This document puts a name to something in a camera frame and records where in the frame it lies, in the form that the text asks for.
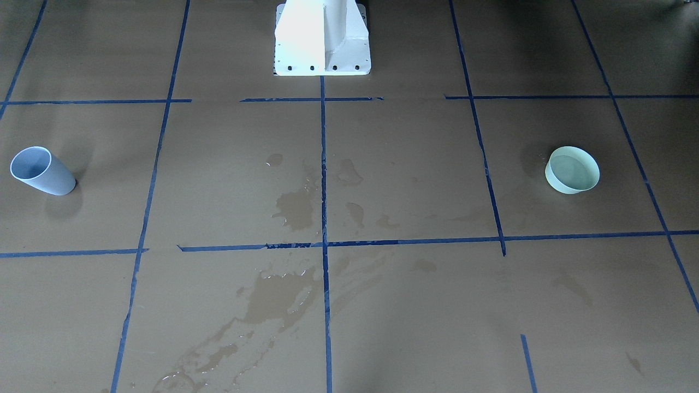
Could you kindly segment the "green ceramic bowl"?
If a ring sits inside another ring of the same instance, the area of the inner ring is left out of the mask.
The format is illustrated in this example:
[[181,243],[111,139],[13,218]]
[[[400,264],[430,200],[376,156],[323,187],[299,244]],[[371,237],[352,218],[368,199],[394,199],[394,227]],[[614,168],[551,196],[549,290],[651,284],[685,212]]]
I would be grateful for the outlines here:
[[549,185],[562,194],[577,194],[593,189],[601,172],[596,159],[574,146],[562,146],[550,154],[544,170]]

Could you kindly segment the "blue plastic cup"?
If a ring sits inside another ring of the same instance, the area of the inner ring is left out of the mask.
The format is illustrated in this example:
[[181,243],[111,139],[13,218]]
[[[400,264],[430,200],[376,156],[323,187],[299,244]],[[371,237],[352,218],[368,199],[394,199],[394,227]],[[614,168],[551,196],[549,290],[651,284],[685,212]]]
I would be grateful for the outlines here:
[[56,196],[69,194],[77,184],[72,172],[42,146],[18,152],[10,163],[10,173],[18,181]]

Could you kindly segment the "white pedestal column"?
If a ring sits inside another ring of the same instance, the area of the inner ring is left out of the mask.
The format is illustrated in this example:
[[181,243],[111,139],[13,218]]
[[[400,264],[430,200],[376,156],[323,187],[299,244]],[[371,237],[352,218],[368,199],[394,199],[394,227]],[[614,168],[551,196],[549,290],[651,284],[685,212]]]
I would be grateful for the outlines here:
[[357,1],[286,1],[276,7],[273,72],[369,75],[369,23]]

